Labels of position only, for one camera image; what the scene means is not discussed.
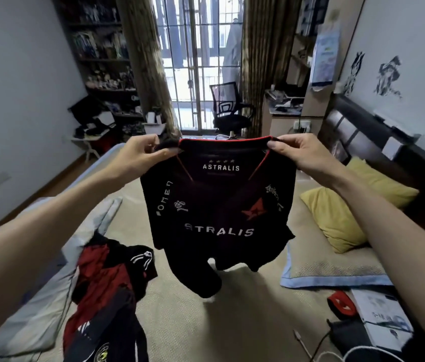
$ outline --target patterned curtain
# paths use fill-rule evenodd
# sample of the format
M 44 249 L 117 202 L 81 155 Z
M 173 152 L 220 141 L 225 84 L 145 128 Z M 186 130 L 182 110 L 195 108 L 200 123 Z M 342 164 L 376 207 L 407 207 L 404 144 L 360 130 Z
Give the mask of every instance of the patterned curtain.
M 261 135 L 263 96 L 284 81 L 301 0 L 244 0 L 242 90 L 256 116 L 248 137 Z
M 116 2 L 142 110 L 148 112 L 152 107 L 161 107 L 167 133 L 171 137 L 179 137 L 181 132 L 173 114 L 171 95 L 167 88 L 151 0 Z

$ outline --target sliding glass door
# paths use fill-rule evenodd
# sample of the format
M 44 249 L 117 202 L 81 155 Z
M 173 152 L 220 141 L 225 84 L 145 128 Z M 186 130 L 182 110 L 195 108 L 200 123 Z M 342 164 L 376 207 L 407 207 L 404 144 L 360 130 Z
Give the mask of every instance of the sliding glass door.
M 185 134 L 212 134 L 209 85 L 241 79 L 243 0 L 152 0 L 167 85 Z

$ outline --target forearm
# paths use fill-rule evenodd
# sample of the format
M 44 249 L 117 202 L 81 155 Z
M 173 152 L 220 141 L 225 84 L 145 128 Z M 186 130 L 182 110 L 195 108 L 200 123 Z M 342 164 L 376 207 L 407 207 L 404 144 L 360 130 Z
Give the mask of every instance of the forearm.
M 119 188 L 102 171 L 0 227 L 0 325 L 87 214 Z
M 425 231 L 353 173 L 333 189 L 344 199 L 393 284 L 425 329 Z

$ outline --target bed headboard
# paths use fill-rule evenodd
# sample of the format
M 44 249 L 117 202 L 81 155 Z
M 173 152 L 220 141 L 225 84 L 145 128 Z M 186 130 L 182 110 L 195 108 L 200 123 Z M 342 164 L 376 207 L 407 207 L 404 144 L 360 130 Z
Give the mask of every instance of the bed headboard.
M 382 148 L 389 137 L 395 137 L 405 144 L 392 161 L 382 154 Z M 318 138 L 329 149 L 340 141 L 350 156 L 365 159 L 374 169 L 419 189 L 419 195 L 404 212 L 425 229 L 424 150 L 409 144 L 345 96 L 336 96 L 334 109 L 325 119 Z

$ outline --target yellow cushion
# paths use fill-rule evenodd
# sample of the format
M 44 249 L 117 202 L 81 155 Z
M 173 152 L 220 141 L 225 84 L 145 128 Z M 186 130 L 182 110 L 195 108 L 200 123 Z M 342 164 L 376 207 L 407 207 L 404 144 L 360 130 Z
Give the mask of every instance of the yellow cushion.
M 400 184 L 371 168 L 358 157 L 353 157 L 347 168 L 397 208 L 403 209 L 419 193 L 417 189 Z M 319 187 L 301 194 L 300 198 L 336 253 L 344 253 L 367 242 L 348 206 L 333 190 Z

